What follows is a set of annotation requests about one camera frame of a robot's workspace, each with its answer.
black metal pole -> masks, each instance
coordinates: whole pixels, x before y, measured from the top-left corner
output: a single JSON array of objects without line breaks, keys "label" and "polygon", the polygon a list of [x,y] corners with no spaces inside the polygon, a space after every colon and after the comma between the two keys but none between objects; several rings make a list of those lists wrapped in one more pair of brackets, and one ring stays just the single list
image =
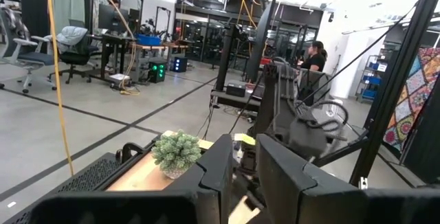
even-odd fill
[{"label": "black metal pole", "polygon": [[377,115],[371,122],[370,142],[361,150],[350,178],[350,183],[354,186],[358,186],[361,177],[368,177],[371,171],[399,95],[419,51],[421,37],[428,28],[437,2],[438,0],[419,0],[417,4],[397,56],[395,70],[388,79],[382,99],[375,100],[379,101],[379,105]]},{"label": "black metal pole", "polygon": [[219,75],[217,76],[217,83],[215,90],[223,91],[225,85],[226,74],[228,72],[228,62],[231,56],[232,44],[234,42],[237,28],[234,24],[229,24],[229,27],[225,27],[225,37],[223,38],[223,49],[221,51]]}]

gray office chair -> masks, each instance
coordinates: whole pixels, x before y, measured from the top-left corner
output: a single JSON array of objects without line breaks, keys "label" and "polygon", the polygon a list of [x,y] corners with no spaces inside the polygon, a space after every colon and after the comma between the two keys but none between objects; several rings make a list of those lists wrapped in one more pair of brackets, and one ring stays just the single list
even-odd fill
[{"label": "gray office chair", "polygon": [[[15,19],[21,19],[21,17],[16,15]],[[48,85],[52,90],[56,90],[55,84],[47,77],[32,75],[32,71],[36,69],[54,65],[53,55],[40,53],[43,43],[47,43],[49,40],[38,36],[31,36],[31,38],[38,41],[38,43],[35,43],[19,38],[17,33],[11,30],[8,15],[4,9],[0,9],[0,24],[5,32],[6,41],[6,48],[0,54],[0,61],[27,70],[27,76],[23,83],[23,93],[29,93],[28,87],[32,86],[33,81]]]}]

small plant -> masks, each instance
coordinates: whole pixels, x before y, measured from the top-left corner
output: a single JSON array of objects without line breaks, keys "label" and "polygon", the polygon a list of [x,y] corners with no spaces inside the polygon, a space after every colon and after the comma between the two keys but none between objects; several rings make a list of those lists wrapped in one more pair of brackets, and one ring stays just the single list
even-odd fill
[{"label": "small plant", "polygon": [[153,158],[160,170],[170,178],[177,178],[188,170],[201,156],[199,138],[179,131],[174,135],[162,135],[156,142]]}]

black office chair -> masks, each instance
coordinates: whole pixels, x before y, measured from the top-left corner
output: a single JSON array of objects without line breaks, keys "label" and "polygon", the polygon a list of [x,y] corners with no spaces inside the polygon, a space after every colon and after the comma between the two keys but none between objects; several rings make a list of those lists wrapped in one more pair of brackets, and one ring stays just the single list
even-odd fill
[{"label": "black office chair", "polygon": [[[81,39],[81,41],[76,44],[75,46],[76,52],[64,52],[63,54],[59,54],[60,60],[70,65],[69,69],[61,70],[59,71],[60,76],[63,75],[63,73],[69,73],[69,78],[66,80],[66,84],[70,83],[70,79],[74,77],[74,74],[80,75],[82,78],[88,77],[87,83],[91,82],[91,77],[87,72],[84,71],[78,71],[75,70],[76,66],[84,66],[87,65],[89,62],[90,57],[99,50],[96,46],[90,45],[89,37],[84,35],[84,37]],[[55,73],[51,73],[49,75],[49,79],[54,75]]]}]

computer tower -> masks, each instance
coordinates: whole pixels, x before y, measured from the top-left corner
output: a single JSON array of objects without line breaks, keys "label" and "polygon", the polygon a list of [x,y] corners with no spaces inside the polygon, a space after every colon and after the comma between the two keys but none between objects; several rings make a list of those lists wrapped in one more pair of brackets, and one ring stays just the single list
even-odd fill
[{"label": "computer tower", "polygon": [[150,71],[148,71],[149,82],[158,83],[165,80],[165,66],[166,62],[163,63],[150,63]]},{"label": "computer tower", "polygon": [[179,73],[186,72],[187,64],[188,64],[187,58],[176,57],[174,58],[174,63],[173,66],[171,67],[171,71],[179,72]]}]

